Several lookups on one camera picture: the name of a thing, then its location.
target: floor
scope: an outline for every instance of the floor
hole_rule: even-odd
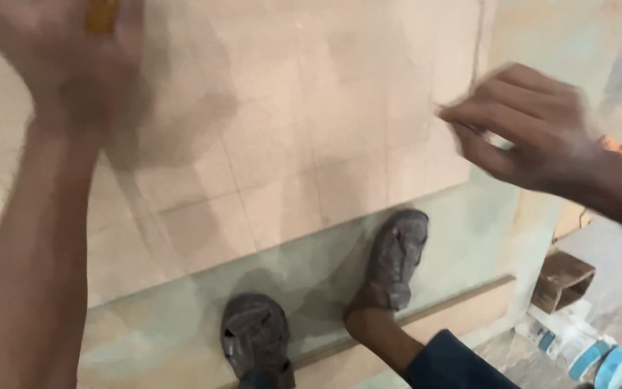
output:
[[[91,193],[89,306],[467,181],[434,112],[471,83],[483,4],[148,0]],[[0,58],[0,209],[29,112]]]

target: foot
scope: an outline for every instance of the foot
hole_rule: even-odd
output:
[[[419,265],[428,237],[428,216],[401,210],[379,229],[373,242],[366,278],[350,304],[348,316],[366,308],[396,312],[407,307],[409,281]]]
[[[272,389],[294,387],[294,370],[287,358],[287,318],[269,297],[243,294],[230,300],[222,318],[220,340],[237,378],[265,372]]]

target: wooden strip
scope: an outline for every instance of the wooden strip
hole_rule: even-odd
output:
[[[515,278],[505,276],[402,320],[404,330],[427,343],[447,328],[464,335],[502,318],[515,290]],[[388,370],[369,349],[354,340],[304,358],[294,372],[297,388],[347,389]]]

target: finger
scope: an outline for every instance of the finger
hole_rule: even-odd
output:
[[[539,143],[543,121],[493,101],[466,100],[442,110],[438,116],[446,122],[461,122],[485,128],[518,146]]]
[[[116,40],[130,60],[139,61],[143,49],[144,0],[120,0]]]
[[[451,123],[451,128],[460,141],[462,156],[465,159],[497,179],[503,181],[513,179],[515,164],[506,150],[491,145],[462,123]]]
[[[494,77],[509,84],[519,86],[520,88],[539,93],[556,94],[566,88],[566,84],[522,64],[508,66]]]
[[[480,84],[474,91],[477,100],[495,101],[537,119],[547,116],[553,98],[545,93],[491,79]]]

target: plastic container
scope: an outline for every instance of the plastic container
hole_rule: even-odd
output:
[[[531,340],[548,358],[562,367],[578,383],[596,389],[618,389],[622,384],[622,346],[584,322],[588,312],[580,304],[576,310],[551,315],[531,306],[515,331]]]

